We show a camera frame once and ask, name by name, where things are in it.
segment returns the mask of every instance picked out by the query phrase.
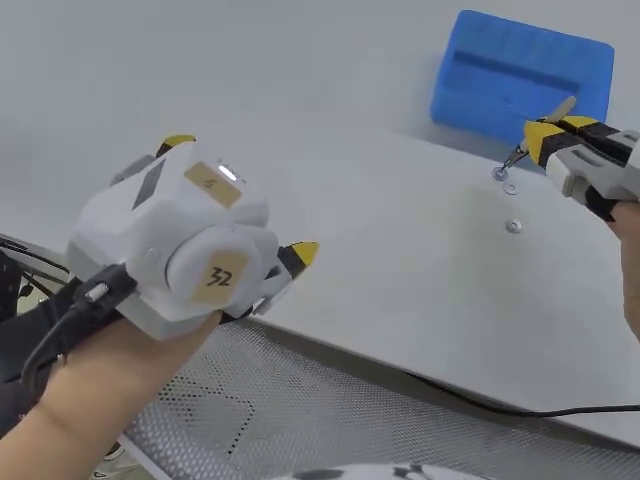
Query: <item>white plastic housing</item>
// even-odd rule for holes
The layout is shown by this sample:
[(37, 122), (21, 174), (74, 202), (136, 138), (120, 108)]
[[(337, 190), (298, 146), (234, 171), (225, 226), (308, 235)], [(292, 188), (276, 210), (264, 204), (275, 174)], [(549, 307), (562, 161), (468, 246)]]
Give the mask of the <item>white plastic housing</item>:
[(88, 202), (68, 262), (82, 280), (125, 263), (138, 289), (118, 310), (164, 339), (213, 310), (238, 312), (259, 300), (277, 263), (268, 218), (266, 200), (244, 179), (202, 143), (186, 142)]

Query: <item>black strap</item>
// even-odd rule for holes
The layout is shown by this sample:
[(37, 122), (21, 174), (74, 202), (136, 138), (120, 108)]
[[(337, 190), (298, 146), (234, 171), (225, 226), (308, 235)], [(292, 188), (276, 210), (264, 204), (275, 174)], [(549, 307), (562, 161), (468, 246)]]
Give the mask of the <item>black strap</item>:
[(615, 222), (615, 219), (611, 215), (613, 207), (616, 206), (618, 200), (610, 200), (604, 198), (598, 191), (589, 187), (585, 193), (585, 199), (587, 201), (587, 208), (599, 216), (605, 222)]

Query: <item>number 32 label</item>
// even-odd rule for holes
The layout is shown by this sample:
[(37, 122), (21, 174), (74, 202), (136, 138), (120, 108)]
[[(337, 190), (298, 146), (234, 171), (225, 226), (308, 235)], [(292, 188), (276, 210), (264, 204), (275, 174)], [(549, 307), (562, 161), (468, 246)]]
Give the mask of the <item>number 32 label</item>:
[(191, 300), (196, 303), (221, 305), (229, 301), (247, 266), (244, 253), (234, 251), (214, 252), (209, 258), (200, 283)]

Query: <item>small metal ring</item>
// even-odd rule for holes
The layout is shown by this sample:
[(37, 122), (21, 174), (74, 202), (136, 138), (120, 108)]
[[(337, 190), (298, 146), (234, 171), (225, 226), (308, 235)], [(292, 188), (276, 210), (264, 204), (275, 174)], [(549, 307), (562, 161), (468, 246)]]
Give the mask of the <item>small metal ring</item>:
[(502, 189), (504, 190), (504, 192), (507, 195), (517, 195), (518, 194), (518, 187), (516, 187), (515, 183), (505, 183), (504, 186), (502, 187)]

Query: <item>hand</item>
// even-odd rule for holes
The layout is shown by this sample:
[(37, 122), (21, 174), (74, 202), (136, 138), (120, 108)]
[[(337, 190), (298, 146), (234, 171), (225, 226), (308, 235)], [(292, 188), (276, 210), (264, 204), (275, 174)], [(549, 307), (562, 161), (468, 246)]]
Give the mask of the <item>hand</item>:
[(219, 322), (214, 313), (196, 331), (158, 342), (122, 320), (85, 340), (53, 373), (35, 407), (0, 440), (0, 477), (88, 478)]
[(640, 340), (640, 204), (619, 202), (609, 227), (620, 239), (624, 316)]

